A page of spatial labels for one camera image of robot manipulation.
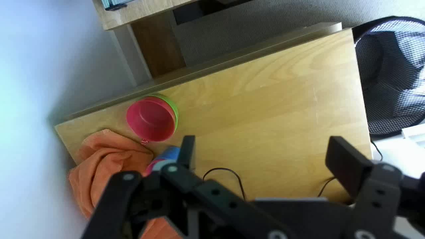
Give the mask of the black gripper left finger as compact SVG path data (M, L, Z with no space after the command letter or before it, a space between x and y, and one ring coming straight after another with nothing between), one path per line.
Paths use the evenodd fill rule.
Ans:
M140 239L155 220L184 239L284 239L284 228L268 214L188 169L194 145L184 137L178 160L148 177L114 174L82 239Z

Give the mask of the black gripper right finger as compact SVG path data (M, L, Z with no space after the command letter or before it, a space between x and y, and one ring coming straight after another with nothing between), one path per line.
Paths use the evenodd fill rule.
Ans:
M405 176L389 164L373 164L346 140L332 136L325 166L354 201L344 239L405 239L394 230L401 217L425 234L425 178Z

